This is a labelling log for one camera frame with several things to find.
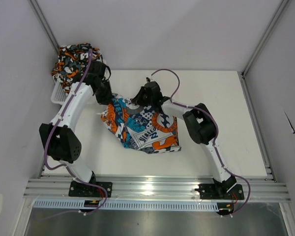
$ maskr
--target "white table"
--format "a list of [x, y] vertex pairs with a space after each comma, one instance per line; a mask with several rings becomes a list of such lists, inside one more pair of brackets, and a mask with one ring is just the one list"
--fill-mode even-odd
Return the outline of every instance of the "white table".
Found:
[[[112, 71], [113, 92], [134, 97], [153, 71]], [[265, 178], [266, 170], [250, 119], [246, 101], [235, 71], [176, 71], [181, 80], [174, 99], [196, 105], [204, 103], [219, 125], [219, 143], [229, 169], [235, 174], [251, 178]], [[167, 71], [158, 72], [153, 79], [163, 95], [170, 96], [177, 86], [176, 77]], [[189, 137], [184, 121], [178, 121], [181, 152], [146, 154], [125, 149], [110, 133], [97, 113], [105, 106], [95, 97], [86, 105], [76, 127], [82, 143], [81, 157], [95, 174], [210, 176], [210, 166], [201, 147]], [[57, 162], [49, 158], [51, 166]], [[66, 174], [64, 168], [46, 173]]]

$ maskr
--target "gray floor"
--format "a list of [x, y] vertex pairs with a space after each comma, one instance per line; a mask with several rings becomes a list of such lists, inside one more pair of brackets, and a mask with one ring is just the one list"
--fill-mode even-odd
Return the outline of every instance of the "gray floor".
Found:
[[100, 210], [93, 215], [34, 208], [27, 236], [287, 236], [278, 204], [249, 204], [233, 218], [214, 212]]

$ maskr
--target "white wall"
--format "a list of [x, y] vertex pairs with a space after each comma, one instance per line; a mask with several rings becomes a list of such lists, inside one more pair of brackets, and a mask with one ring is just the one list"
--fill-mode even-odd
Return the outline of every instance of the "white wall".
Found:
[[295, 0], [247, 78], [276, 176], [295, 207]]
[[113, 69], [242, 71], [281, 0], [39, 0], [59, 44]]
[[26, 0], [0, 0], [0, 236], [13, 226], [27, 180], [42, 160], [38, 134], [50, 102], [57, 55]]

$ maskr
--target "white basket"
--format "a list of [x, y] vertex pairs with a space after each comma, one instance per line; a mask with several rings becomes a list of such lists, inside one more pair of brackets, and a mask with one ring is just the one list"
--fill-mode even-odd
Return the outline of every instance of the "white basket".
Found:
[[61, 87], [59, 81], [57, 81], [53, 93], [51, 94], [51, 101], [53, 103], [63, 105], [66, 98], [67, 95], [65, 94], [64, 89]]

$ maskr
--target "colorful fabric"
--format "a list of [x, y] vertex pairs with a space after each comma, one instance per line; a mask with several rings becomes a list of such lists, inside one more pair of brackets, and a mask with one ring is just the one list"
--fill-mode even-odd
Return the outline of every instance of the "colorful fabric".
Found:
[[[88, 51], [92, 48], [89, 43], [75, 44], [59, 47], [58, 62], [51, 75], [55, 81], [61, 83], [66, 94], [69, 94], [73, 78], [77, 74], [83, 75], [88, 64]], [[92, 60], [100, 60], [105, 63], [98, 48], [92, 48]]]
[[113, 102], [101, 114], [101, 119], [125, 148], [148, 154], [181, 150], [176, 117], [156, 113], [151, 106], [141, 107], [129, 98], [113, 95]]

